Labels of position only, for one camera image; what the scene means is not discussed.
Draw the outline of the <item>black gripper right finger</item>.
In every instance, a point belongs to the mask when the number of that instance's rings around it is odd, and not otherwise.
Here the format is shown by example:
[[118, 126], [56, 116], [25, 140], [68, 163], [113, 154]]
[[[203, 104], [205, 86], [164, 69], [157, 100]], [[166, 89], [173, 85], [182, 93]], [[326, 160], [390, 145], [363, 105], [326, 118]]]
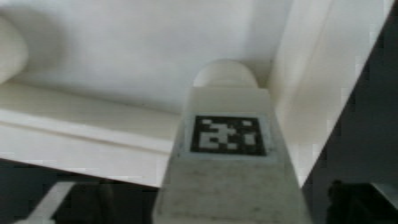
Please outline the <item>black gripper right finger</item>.
[[335, 180], [328, 196], [328, 224], [398, 224], [398, 187]]

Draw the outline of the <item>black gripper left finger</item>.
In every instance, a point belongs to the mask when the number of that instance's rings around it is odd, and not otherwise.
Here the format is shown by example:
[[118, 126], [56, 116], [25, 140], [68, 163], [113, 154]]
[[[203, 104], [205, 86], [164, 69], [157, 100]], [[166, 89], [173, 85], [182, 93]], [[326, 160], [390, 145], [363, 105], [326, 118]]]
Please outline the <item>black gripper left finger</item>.
[[13, 224], [116, 224], [111, 183], [57, 182], [33, 212]]

